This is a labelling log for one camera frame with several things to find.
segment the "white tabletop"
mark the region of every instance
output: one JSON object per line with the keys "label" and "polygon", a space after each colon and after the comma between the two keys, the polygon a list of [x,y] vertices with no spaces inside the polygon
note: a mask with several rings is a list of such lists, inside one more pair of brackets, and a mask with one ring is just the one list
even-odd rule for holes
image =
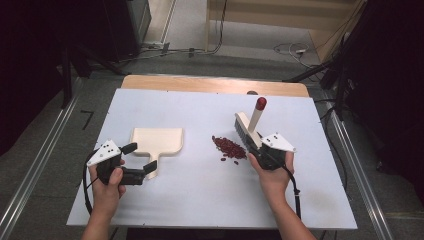
{"label": "white tabletop", "polygon": [[[257,125],[262,135],[279,132],[293,146],[295,178],[301,190],[302,221],[311,229],[356,229],[330,147],[311,98],[265,96]],[[118,89],[95,148],[107,139],[129,143],[134,128],[183,128],[184,145],[159,159],[158,176],[127,186],[114,225],[181,228],[276,228],[248,160],[221,161],[212,136],[241,144],[234,113],[251,116],[258,96]],[[148,157],[123,155],[127,168],[142,168]],[[287,200],[294,209],[293,188]],[[68,225],[86,225],[82,187]]]}

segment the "scattered red beans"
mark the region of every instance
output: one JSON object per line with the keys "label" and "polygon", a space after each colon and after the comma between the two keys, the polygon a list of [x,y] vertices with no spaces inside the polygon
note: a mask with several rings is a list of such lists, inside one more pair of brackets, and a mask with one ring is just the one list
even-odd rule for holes
{"label": "scattered red beans", "polygon": [[216,148],[221,151],[223,154],[223,158],[221,161],[225,161],[225,157],[236,158],[236,159],[246,159],[246,152],[244,148],[242,148],[237,143],[227,139],[227,138],[217,138],[212,136],[212,141],[215,143]]}

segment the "table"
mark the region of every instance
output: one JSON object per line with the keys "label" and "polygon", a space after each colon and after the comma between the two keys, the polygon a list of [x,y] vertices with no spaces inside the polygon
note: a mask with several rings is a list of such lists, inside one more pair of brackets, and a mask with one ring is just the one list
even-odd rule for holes
{"label": "table", "polygon": [[[278,92],[278,89],[281,91],[279,96],[267,95]],[[315,106],[303,85],[182,76],[127,76],[122,88],[115,93],[99,143],[113,136],[118,145],[124,145],[134,127],[157,127],[158,124],[160,127],[183,127],[185,136],[181,152],[159,161],[158,177],[146,181],[143,186],[127,187],[112,224],[166,228],[276,228],[257,175],[248,161],[240,160],[238,165],[232,161],[221,162],[222,153],[215,149],[210,139],[211,135],[217,134],[241,142],[232,126],[234,113],[252,110],[257,96],[245,95],[251,90],[268,99],[267,111],[257,128],[267,133],[279,128],[277,130],[284,132],[283,136],[298,149],[295,168],[302,191],[305,225],[312,229],[357,228]],[[281,126],[290,127],[280,131]],[[147,162],[147,158],[131,155],[124,159],[129,168],[140,168],[141,163]],[[82,196],[80,188],[68,225],[87,223],[88,214]],[[290,184],[287,199],[294,207]]]}

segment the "black curtain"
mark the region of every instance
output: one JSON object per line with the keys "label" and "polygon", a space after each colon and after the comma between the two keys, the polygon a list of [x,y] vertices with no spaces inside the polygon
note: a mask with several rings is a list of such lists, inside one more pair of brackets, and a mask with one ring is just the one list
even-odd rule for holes
{"label": "black curtain", "polygon": [[348,57],[346,102],[381,141],[377,155],[414,184],[424,203],[424,5],[378,6]]}
{"label": "black curtain", "polygon": [[0,155],[61,90],[60,44],[44,1],[0,1]]}

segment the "forearm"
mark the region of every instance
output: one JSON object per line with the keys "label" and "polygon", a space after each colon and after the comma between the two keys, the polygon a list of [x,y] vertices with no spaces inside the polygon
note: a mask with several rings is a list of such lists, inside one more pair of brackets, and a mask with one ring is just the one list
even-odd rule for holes
{"label": "forearm", "polygon": [[110,220],[101,214],[93,214],[90,216],[87,227],[85,228],[82,240],[107,240],[109,235]]}
{"label": "forearm", "polygon": [[285,200],[274,201],[270,205],[283,240],[315,239]]}

